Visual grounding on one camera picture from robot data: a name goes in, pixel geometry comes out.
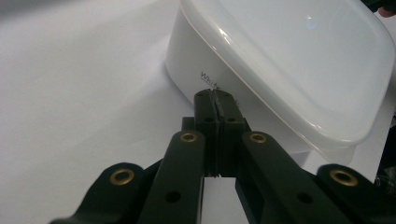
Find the white box lid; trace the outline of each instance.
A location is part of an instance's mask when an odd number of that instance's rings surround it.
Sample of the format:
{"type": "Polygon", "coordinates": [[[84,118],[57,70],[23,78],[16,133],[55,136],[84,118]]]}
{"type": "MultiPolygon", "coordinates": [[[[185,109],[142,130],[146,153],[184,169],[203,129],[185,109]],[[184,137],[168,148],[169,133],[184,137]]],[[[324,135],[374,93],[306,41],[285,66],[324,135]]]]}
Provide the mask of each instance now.
{"type": "Polygon", "coordinates": [[[181,9],[236,75],[328,159],[368,136],[395,49],[361,1],[181,0],[181,9]]]}

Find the white table surface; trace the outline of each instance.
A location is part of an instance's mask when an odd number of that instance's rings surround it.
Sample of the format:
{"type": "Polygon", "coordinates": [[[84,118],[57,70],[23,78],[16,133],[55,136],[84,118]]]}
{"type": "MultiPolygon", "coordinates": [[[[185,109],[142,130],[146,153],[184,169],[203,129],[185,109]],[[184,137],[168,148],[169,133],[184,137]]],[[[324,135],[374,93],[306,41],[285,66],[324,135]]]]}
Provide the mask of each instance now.
{"type": "MultiPolygon", "coordinates": [[[[193,116],[163,63],[176,13],[176,0],[0,3],[0,223],[71,216],[107,167],[163,156],[193,116]]],[[[349,164],[371,180],[395,104],[389,92],[349,164]]],[[[202,223],[248,223],[232,179],[206,179],[202,223]]]]}

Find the brass screw insert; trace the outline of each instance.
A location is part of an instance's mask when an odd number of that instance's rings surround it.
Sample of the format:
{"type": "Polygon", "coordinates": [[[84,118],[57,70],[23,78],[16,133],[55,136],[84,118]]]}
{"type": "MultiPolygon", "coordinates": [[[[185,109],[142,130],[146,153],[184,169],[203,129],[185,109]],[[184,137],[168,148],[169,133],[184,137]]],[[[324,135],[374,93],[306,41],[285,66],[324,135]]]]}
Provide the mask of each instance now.
{"type": "Polygon", "coordinates": [[[198,136],[195,133],[183,133],[180,136],[180,140],[183,142],[195,142],[198,136]]]}
{"type": "Polygon", "coordinates": [[[110,183],[113,185],[121,186],[121,185],[126,185],[131,180],[134,179],[134,171],[126,168],[121,168],[119,170],[116,170],[110,177],[110,183]]]}
{"type": "Polygon", "coordinates": [[[249,139],[255,143],[264,143],[267,141],[267,138],[261,133],[253,133],[249,139]]]}
{"type": "Polygon", "coordinates": [[[339,184],[355,187],[359,184],[358,178],[343,170],[331,170],[330,177],[339,184]]]}

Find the white plastic container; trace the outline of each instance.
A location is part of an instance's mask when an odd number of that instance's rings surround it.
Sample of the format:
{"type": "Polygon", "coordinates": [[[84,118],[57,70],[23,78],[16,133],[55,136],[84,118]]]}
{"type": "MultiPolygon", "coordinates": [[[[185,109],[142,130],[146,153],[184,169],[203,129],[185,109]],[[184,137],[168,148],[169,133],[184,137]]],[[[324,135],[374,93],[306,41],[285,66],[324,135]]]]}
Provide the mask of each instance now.
{"type": "Polygon", "coordinates": [[[389,33],[359,0],[181,0],[166,67],[190,101],[220,88],[288,152],[306,150],[298,135],[348,163],[394,60],[389,33]]]}

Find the screw hole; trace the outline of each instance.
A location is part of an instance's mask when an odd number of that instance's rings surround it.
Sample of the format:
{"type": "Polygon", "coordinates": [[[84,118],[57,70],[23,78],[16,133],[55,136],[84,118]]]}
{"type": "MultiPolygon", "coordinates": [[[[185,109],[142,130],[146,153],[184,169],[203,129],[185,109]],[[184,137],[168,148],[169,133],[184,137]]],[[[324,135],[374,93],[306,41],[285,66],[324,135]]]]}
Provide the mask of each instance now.
{"type": "Polygon", "coordinates": [[[306,204],[310,204],[310,203],[312,203],[314,201],[309,194],[303,193],[303,192],[300,192],[300,193],[297,194],[297,199],[301,203],[306,203],[306,204]]]}
{"type": "Polygon", "coordinates": [[[165,200],[169,203],[177,203],[180,201],[181,195],[177,191],[171,191],[165,195],[165,200]]]}
{"type": "Polygon", "coordinates": [[[198,136],[195,133],[183,133],[180,136],[180,140],[183,142],[195,142],[198,136]]]}
{"type": "Polygon", "coordinates": [[[264,143],[267,141],[267,138],[260,133],[253,133],[250,135],[250,140],[256,143],[264,143]]]}
{"type": "Polygon", "coordinates": [[[355,187],[359,184],[358,178],[343,170],[331,170],[330,177],[335,182],[348,187],[355,187]]]}
{"type": "Polygon", "coordinates": [[[130,169],[116,170],[110,177],[110,183],[113,185],[121,186],[126,185],[134,179],[134,171],[130,169]]]}

